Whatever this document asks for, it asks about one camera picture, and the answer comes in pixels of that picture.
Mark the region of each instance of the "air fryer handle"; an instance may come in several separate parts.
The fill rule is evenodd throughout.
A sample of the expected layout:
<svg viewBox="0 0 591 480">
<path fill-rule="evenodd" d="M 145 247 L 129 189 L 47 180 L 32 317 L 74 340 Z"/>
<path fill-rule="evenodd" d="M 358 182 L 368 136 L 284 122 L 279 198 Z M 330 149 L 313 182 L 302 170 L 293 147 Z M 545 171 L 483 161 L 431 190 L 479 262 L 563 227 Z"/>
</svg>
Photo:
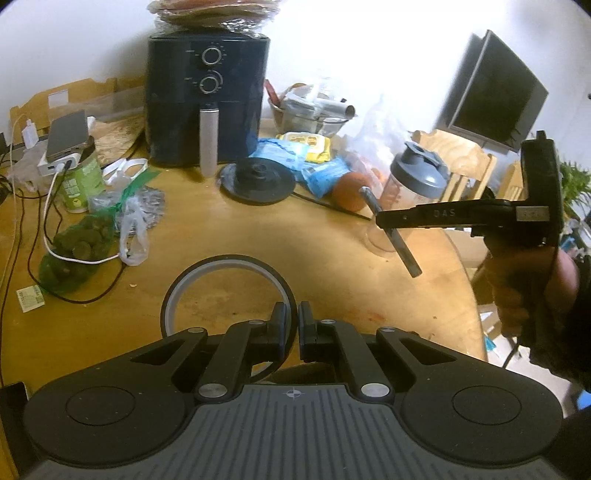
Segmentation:
<svg viewBox="0 0 591 480">
<path fill-rule="evenodd" d="M 199 110 L 199 165 L 205 178 L 216 174 L 219 116 L 218 108 Z"/>
</svg>

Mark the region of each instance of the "silver rivet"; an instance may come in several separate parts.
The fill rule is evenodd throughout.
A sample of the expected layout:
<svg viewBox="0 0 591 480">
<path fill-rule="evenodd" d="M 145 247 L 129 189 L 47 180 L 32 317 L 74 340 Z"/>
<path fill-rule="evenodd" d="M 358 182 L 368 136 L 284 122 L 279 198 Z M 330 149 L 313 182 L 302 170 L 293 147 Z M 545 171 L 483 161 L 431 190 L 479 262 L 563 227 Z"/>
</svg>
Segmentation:
<svg viewBox="0 0 591 480">
<path fill-rule="evenodd" d="M 221 383 L 206 383 L 199 387 L 199 395 L 205 398 L 219 398 L 228 393 L 228 389 Z"/>
<path fill-rule="evenodd" d="M 361 387 L 361 393 L 370 398 L 385 397 L 390 393 L 390 389 L 381 383 L 367 383 Z"/>
</svg>

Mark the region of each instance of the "yellow package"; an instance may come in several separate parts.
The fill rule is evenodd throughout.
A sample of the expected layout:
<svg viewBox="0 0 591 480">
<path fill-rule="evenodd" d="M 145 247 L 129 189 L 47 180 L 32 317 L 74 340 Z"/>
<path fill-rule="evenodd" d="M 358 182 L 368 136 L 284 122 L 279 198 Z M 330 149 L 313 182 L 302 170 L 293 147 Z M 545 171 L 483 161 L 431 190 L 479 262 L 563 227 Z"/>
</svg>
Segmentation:
<svg viewBox="0 0 591 480">
<path fill-rule="evenodd" d="M 298 142 L 308 145 L 310 149 L 306 155 L 306 161 L 324 163 L 330 160 L 330 138 L 305 132 L 287 132 L 284 135 L 277 135 L 277 138 L 279 140 L 287 140 L 289 142 Z"/>
</svg>

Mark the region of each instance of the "blue snack bag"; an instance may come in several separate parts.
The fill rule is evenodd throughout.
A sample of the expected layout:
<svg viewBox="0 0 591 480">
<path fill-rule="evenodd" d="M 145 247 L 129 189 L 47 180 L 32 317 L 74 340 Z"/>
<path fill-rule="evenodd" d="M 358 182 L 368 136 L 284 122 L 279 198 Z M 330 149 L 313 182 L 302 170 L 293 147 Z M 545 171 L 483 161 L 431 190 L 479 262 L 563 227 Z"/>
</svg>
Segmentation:
<svg viewBox="0 0 591 480">
<path fill-rule="evenodd" d="M 256 144 L 255 152 L 250 156 L 273 160 L 294 172 L 299 172 L 306 161 L 309 149 L 308 145 L 298 142 L 261 138 Z"/>
<path fill-rule="evenodd" d="M 349 167 L 340 157 L 327 163 L 305 167 L 301 171 L 306 186 L 318 199 L 331 191 L 338 179 L 348 172 Z"/>
</svg>

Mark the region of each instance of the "green can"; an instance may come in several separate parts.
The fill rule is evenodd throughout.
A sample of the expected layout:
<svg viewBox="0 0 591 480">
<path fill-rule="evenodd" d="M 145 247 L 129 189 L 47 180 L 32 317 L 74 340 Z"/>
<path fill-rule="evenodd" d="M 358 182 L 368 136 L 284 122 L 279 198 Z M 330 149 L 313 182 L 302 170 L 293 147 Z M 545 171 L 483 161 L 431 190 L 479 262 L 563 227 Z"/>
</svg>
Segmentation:
<svg viewBox="0 0 591 480">
<path fill-rule="evenodd" d="M 88 197 L 105 189 L 105 181 L 96 154 L 95 139 L 89 138 L 78 166 L 64 173 L 60 196 L 66 210 L 70 213 L 83 213 L 88 210 Z"/>
</svg>

